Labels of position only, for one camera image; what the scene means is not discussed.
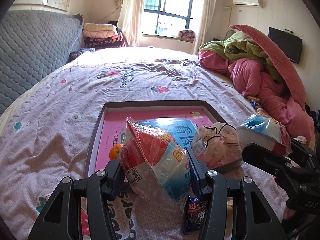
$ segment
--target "orange fruit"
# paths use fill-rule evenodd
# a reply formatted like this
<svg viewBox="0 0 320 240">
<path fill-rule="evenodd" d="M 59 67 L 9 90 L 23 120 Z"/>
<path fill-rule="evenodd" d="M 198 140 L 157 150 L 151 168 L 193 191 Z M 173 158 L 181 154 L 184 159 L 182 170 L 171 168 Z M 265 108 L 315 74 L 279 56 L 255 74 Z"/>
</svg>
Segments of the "orange fruit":
<svg viewBox="0 0 320 240">
<path fill-rule="evenodd" d="M 122 150 L 122 147 L 123 147 L 123 144 L 116 144 L 111 148 L 109 152 L 110 160 L 115 160 L 116 158 L 118 158 L 118 155 Z"/>
</svg>

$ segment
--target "headboard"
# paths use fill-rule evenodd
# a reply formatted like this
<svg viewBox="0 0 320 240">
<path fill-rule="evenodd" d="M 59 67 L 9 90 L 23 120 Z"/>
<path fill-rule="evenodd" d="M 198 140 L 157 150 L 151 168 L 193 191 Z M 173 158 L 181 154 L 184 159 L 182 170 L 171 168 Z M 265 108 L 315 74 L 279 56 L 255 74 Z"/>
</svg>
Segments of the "headboard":
<svg viewBox="0 0 320 240">
<path fill-rule="evenodd" d="M 82 18 L 8 11 L 0 23 L 0 116 L 20 95 L 65 65 L 83 43 Z"/>
</svg>

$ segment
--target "pink blanket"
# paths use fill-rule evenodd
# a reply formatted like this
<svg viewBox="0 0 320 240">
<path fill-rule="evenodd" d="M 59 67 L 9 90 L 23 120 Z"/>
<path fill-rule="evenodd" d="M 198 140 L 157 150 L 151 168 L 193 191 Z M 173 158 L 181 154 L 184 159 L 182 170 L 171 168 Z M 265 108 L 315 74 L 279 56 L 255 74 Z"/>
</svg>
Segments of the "pink blanket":
<svg viewBox="0 0 320 240">
<path fill-rule="evenodd" d="M 289 91 L 283 84 L 273 81 L 271 76 L 263 71 L 263 65 L 256 60 L 242 58 L 231 64 L 212 51 L 201 50 L 200 64 L 229 77 L 236 90 L 244 97 L 260 98 L 263 109 L 281 122 L 291 137 L 304 136 L 309 147 L 314 147 L 314 123 L 305 112 L 305 89 L 292 63 L 272 40 L 255 28 L 247 25 L 231 27 L 243 31 L 268 54 Z"/>
</svg>

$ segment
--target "air conditioner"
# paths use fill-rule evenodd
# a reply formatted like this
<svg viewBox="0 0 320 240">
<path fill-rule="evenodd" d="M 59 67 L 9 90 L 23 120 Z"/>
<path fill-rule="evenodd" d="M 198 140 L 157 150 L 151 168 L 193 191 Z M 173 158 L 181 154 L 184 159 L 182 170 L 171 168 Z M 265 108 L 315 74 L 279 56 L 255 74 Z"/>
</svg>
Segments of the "air conditioner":
<svg viewBox="0 0 320 240">
<path fill-rule="evenodd" d="M 234 5 L 251 5 L 262 8 L 262 0 L 233 0 Z"/>
</svg>

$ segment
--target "metal screw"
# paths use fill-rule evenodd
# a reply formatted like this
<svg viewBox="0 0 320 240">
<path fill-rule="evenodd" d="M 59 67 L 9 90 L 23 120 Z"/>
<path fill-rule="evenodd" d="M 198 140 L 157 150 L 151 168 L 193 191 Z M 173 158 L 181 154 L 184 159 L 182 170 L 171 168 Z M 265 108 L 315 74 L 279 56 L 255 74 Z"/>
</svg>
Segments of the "metal screw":
<svg viewBox="0 0 320 240">
<path fill-rule="evenodd" d="M 215 170 L 208 170 L 208 175 L 214 177 L 217 175 L 217 172 Z"/>
<path fill-rule="evenodd" d="M 301 188 L 302 190 L 304 190 L 304 191 L 306 191 L 306 190 L 307 190 L 307 186 L 306 186 L 306 185 L 304 185 L 304 184 L 301 184 L 301 185 L 300 185 L 300 188 Z"/>
<path fill-rule="evenodd" d="M 252 179 L 251 179 L 250 177 L 244 177 L 244 178 L 243 178 L 243 181 L 244 181 L 245 183 L 251 183 L 251 182 L 252 182 Z"/>
<path fill-rule="evenodd" d="M 64 183 L 64 184 L 67 184 L 67 183 L 69 183 L 71 181 L 71 178 L 70 177 L 64 177 L 63 179 L 62 179 L 62 182 Z"/>
<path fill-rule="evenodd" d="M 102 177 L 106 174 L 106 172 L 104 170 L 99 170 L 99 171 L 97 171 L 96 174 L 97 174 L 97 176 Z"/>
</svg>

